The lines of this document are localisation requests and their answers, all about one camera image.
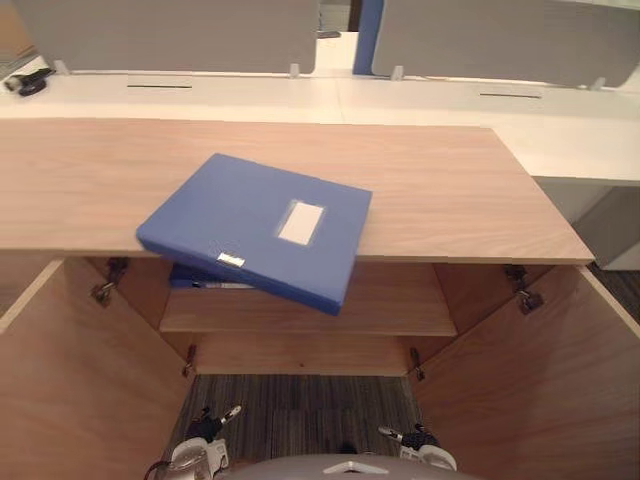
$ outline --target white desk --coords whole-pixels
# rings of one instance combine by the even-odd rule
[[[31,97],[0,93],[0,118],[130,117],[494,128],[535,177],[640,185],[640,76],[622,91],[357,77],[357,34],[318,41],[309,77],[71,75]],[[37,65],[32,62],[26,71]],[[157,81],[191,88],[128,88]],[[540,99],[482,93],[539,95]]]

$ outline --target open cabinet door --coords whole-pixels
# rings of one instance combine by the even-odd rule
[[[53,261],[0,319],[0,477],[139,480],[162,454],[191,379],[103,281]]]
[[[533,284],[427,361],[412,388],[461,472],[500,479],[639,478],[640,329],[584,268]]]

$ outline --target metal hinge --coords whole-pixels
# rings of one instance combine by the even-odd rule
[[[520,298],[520,311],[528,315],[544,305],[544,299],[539,293],[527,289],[527,269],[522,265],[505,265],[504,273],[513,284],[513,291]]]
[[[420,354],[414,347],[411,347],[411,349],[409,350],[409,354],[411,355],[411,362],[413,363],[413,368],[411,370],[416,372],[416,378],[419,382],[421,382],[426,378],[426,376],[422,371],[422,368],[420,368]]]
[[[99,305],[106,308],[111,303],[111,290],[118,286],[120,280],[127,271],[129,259],[127,257],[112,257],[107,262],[109,273],[107,281],[100,285],[95,285],[91,289],[91,296]]]
[[[184,368],[182,369],[182,376],[185,378],[193,371],[193,361],[196,359],[197,350],[198,348],[194,344],[189,345],[189,350],[187,351],[187,363],[184,364]]]

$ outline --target blue binder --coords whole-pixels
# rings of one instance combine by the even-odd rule
[[[337,315],[371,192],[215,154],[139,228],[177,263]]]

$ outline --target white label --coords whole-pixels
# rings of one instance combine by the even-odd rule
[[[242,265],[244,265],[244,258],[234,257],[233,255],[229,255],[228,253],[224,252],[218,255],[218,261],[228,263],[236,267],[241,267]]]
[[[300,245],[309,245],[323,212],[324,208],[317,205],[294,202],[287,221],[278,233],[278,238]]]

